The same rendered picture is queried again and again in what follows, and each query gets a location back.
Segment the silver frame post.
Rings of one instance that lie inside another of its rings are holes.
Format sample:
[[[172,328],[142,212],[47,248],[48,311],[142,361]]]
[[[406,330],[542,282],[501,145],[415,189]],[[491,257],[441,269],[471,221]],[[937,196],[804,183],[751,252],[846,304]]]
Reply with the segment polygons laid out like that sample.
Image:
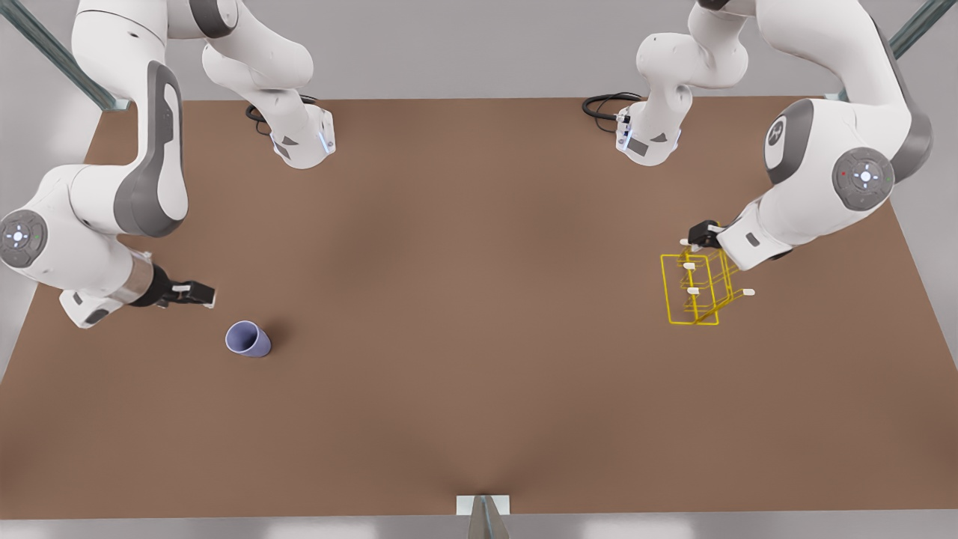
[[[510,539],[502,518],[510,513],[509,495],[456,497],[456,515],[469,516],[466,539]]]
[[[117,99],[99,83],[89,78],[79,67],[72,52],[57,37],[54,37],[20,0],[0,0],[0,15],[3,15],[26,40],[30,41],[103,112],[125,112],[129,109],[129,101]]]
[[[921,75],[958,54],[958,0],[860,0],[887,38],[901,70]]]

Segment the lavender blue cup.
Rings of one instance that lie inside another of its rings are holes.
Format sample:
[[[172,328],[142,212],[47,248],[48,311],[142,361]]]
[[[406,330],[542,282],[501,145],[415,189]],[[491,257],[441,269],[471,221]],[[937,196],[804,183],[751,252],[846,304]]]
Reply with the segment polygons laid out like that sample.
[[[272,349],[266,331],[249,320],[237,321],[228,329],[225,345],[232,353],[253,358],[264,357]]]

